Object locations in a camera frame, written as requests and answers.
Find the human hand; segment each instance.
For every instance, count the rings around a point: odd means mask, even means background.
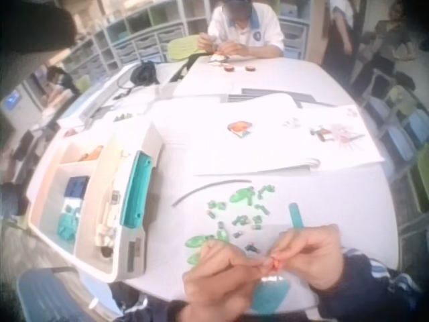
[[[350,42],[345,42],[344,43],[344,53],[347,56],[351,56],[351,54],[353,53],[353,47],[352,47],[352,45],[351,45]]]
[[[189,305],[180,321],[234,321],[251,306],[254,288],[272,265],[272,259],[261,263],[247,258],[236,246],[208,240],[200,263],[183,275]]]
[[[242,44],[238,44],[231,40],[228,40],[227,42],[221,44],[218,48],[218,51],[225,56],[250,56],[249,47]]]
[[[212,36],[205,34],[204,32],[200,32],[198,37],[197,46],[198,48],[205,50],[206,52],[213,52],[213,45],[215,44],[215,40]]]
[[[332,288],[344,269],[336,225],[290,229],[269,254],[280,262],[280,268],[296,273],[318,290]]]

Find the plastic storage box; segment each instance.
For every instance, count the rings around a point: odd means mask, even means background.
[[[102,132],[87,131],[64,139],[52,158],[29,216],[30,228],[78,269],[113,282],[144,273],[143,218],[151,170],[157,165],[162,139],[140,117],[114,123]],[[97,146],[96,160],[78,161]],[[89,176],[74,243],[58,237],[57,228],[68,181]],[[115,228],[113,255],[97,245],[98,227]]]

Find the floor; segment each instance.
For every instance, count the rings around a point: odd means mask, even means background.
[[[400,235],[400,270],[411,274],[417,283],[429,284],[429,214],[418,213],[406,178],[395,182],[391,191]],[[10,227],[4,223],[1,224],[0,263],[0,281],[7,283],[11,289],[15,288],[18,277],[26,270],[68,266],[65,260],[28,230]],[[93,298],[76,274],[61,273],[58,277],[95,321],[114,319],[114,315],[100,305],[93,310],[88,309]]]

